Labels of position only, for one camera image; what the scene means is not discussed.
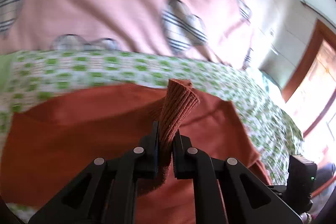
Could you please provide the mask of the orange knit patterned sweater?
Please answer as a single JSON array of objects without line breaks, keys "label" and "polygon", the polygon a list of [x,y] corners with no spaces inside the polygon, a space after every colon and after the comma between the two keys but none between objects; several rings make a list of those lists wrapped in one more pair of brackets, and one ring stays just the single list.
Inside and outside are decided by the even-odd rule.
[{"label": "orange knit patterned sweater", "polygon": [[271,184],[233,103],[171,79],[166,89],[122,84],[79,90],[15,113],[2,152],[1,196],[41,207],[94,159],[114,159],[138,145],[154,121],[163,149],[180,132],[211,157],[235,157]]}]

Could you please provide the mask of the green white checkered quilt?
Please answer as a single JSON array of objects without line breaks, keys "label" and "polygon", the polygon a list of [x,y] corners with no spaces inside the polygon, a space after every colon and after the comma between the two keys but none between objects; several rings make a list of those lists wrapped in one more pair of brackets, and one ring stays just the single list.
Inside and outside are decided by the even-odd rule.
[{"label": "green white checkered quilt", "polygon": [[1,141],[14,112],[76,89],[135,83],[165,88],[169,79],[235,104],[272,182],[286,184],[289,156],[301,152],[302,133],[250,73],[206,61],[122,51],[19,51],[1,56]]}]

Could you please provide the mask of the pink duvet with plaid hearts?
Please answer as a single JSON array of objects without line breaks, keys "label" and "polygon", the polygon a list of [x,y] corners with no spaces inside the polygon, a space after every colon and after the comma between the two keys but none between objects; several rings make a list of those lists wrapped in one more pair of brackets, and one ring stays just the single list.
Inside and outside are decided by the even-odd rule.
[{"label": "pink duvet with plaid hearts", "polygon": [[186,57],[240,69],[243,0],[1,0],[1,53],[74,45]]}]

